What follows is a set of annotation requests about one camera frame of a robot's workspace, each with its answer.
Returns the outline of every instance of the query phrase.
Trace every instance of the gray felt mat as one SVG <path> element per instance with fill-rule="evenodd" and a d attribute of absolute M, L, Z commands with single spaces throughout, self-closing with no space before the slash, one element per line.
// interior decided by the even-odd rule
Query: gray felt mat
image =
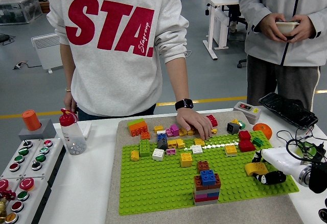
<path fill-rule="evenodd" d="M 218 122 L 217 129 L 219 135 L 227 134 L 227 123 L 235 118 L 246 123 L 245 130 L 252 131 L 253 125 L 249 124 L 242 112 L 231 111 L 213 113 L 212 115 Z M 125 145 L 138 144 L 140 139 L 139 136 L 131 137 L 129 134 L 127 123 L 132 120 L 134 119 L 123 120 L 118 125 L 106 223 L 303 223 L 288 195 L 120 216 L 119 194 L 122 148 Z M 156 134 L 154 133 L 153 128 L 158 125 L 163 125 L 164 128 L 169 128 L 170 125 L 176 123 L 176 117 L 147 118 L 145 121 L 148 125 L 148 130 L 151 132 L 150 142 L 155 142 Z"/>

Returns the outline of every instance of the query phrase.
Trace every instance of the desk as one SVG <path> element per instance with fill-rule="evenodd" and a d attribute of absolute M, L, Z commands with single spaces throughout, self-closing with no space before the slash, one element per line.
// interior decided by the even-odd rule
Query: desk
<path fill-rule="evenodd" d="M 218 57 L 213 51 L 215 8 L 218 6 L 238 5 L 239 0 L 209 0 L 209 3 L 210 3 L 209 34 L 208 34 L 208 40 L 203 40 L 203 44 L 208 50 L 212 59 L 217 60 Z"/>
<path fill-rule="evenodd" d="M 258 122 L 264 122 L 273 129 L 270 143 L 273 146 L 283 146 L 285 142 L 277 139 L 276 132 L 288 130 L 295 133 L 295 127 L 262 108 Z M 201 113 L 216 113 L 231 111 L 232 109 L 201 111 Z M 152 115 L 147 117 L 166 117 L 176 114 Z M 78 156 L 66 153 L 60 166 L 57 177 L 52 186 L 52 193 L 45 206 L 39 223 L 96 223 L 106 222 L 107 203 L 109 198 L 111 169 L 114 158 L 116 130 L 122 119 L 104 119 L 92 121 L 92 127 L 87 138 L 87 150 Z M 60 124 L 56 123 L 58 136 L 62 136 Z M 315 127 L 314 135 L 326 138 L 326 135 Z M 324 208 L 327 191 L 314 194 L 308 188 L 297 184 L 300 192 L 289 194 L 296 210 L 299 212 L 304 224 L 323 223 L 318 217 L 318 210 Z"/>

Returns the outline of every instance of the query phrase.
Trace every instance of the gray floor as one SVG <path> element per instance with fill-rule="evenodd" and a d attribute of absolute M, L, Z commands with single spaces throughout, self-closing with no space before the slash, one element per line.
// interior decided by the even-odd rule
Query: gray floor
<path fill-rule="evenodd" d="M 182 14 L 190 21 L 188 29 L 188 50 L 192 54 L 187 58 L 189 87 L 192 99 L 227 98 L 224 102 L 200 103 L 196 110 L 231 108 L 238 100 L 233 97 L 246 96 L 246 68 L 237 69 L 238 60 L 244 59 L 245 28 L 238 24 L 238 32 L 230 36 L 229 49 L 218 50 L 217 61 L 213 61 L 202 41 L 208 33 L 209 17 L 205 15 L 206 0 L 181 0 Z M 14 35 L 15 42 L 0 45 L 0 116 L 21 114 L 25 110 L 36 112 L 60 111 L 63 107 L 66 81 L 62 67 L 54 68 L 48 74 L 42 67 L 12 70 L 19 61 L 28 61 L 28 65 L 40 65 L 33 49 L 31 38 L 54 30 L 45 15 L 30 24 L 0 26 L 0 33 Z M 175 100 L 165 67 L 163 67 L 163 92 L 159 100 Z M 327 71 L 322 67 L 321 80 L 317 90 L 326 90 Z M 327 111 L 324 107 L 327 94 L 317 94 L 314 100 L 314 113 L 318 116 L 319 127 L 327 133 Z M 155 114 L 174 113 L 174 106 L 157 107 Z M 60 115 L 41 116 L 59 122 Z M 0 119 L 0 172 L 9 163 L 20 144 L 18 133 L 24 126 L 21 118 Z"/>

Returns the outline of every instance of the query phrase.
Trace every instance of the black watch strap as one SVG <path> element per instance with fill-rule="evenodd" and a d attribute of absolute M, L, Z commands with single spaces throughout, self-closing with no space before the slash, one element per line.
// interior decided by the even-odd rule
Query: black watch strap
<path fill-rule="evenodd" d="M 180 108 L 193 108 L 193 102 L 191 99 L 183 99 L 175 103 L 176 111 Z"/>

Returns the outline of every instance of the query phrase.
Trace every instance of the hand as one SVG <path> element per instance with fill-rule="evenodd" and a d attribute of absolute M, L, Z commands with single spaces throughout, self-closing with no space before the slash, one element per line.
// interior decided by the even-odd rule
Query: hand
<path fill-rule="evenodd" d="M 187 131 L 191 129 L 190 125 L 193 125 L 200 133 L 202 140 L 208 140 L 209 137 L 212 137 L 211 129 L 213 126 L 210 120 L 190 108 L 178 109 L 176 120 Z"/>
<path fill-rule="evenodd" d="M 77 104 L 76 104 L 76 101 L 73 99 L 71 92 L 66 92 L 63 103 L 65 104 L 65 109 L 75 112 Z"/>
<path fill-rule="evenodd" d="M 287 42 L 296 43 L 316 35 L 315 27 L 307 15 L 295 15 L 291 21 L 298 21 L 300 24 L 292 32 L 284 33 L 285 36 L 294 36 Z"/>
<path fill-rule="evenodd" d="M 281 13 L 270 13 L 269 15 L 262 18 L 259 22 L 258 27 L 261 32 L 267 36 L 269 39 L 285 43 L 287 38 L 279 31 L 276 20 L 286 21 L 285 17 Z"/>

